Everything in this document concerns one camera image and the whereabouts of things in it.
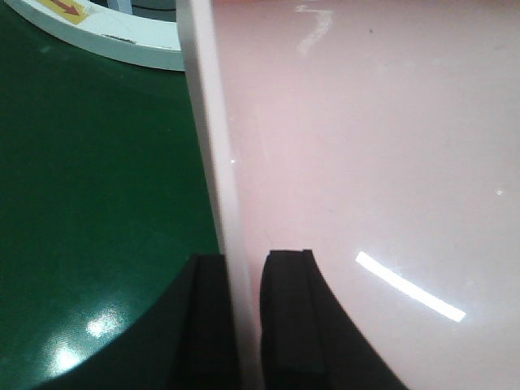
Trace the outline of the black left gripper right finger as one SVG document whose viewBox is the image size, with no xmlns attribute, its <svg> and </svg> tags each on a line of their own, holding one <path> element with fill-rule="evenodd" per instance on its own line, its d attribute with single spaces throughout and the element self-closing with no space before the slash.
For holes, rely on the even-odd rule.
<svg viewBox="0 0 520 390">
<path fill-rule="evenodd" d="M 272 250 L 261 279 L 268 389 L 402 389 L 323 278 L 309 250 Z"/>
</svg>

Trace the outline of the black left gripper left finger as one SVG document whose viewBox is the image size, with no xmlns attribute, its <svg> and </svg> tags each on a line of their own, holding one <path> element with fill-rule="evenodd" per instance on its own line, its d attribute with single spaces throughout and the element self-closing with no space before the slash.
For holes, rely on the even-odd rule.
<svg viewBox="0 0 520 390">
<path fill-rule="evenodd" d="M 42 389 L 239 389 L 223 255 L 192 256 L 132 326 Z"/>
</svg>

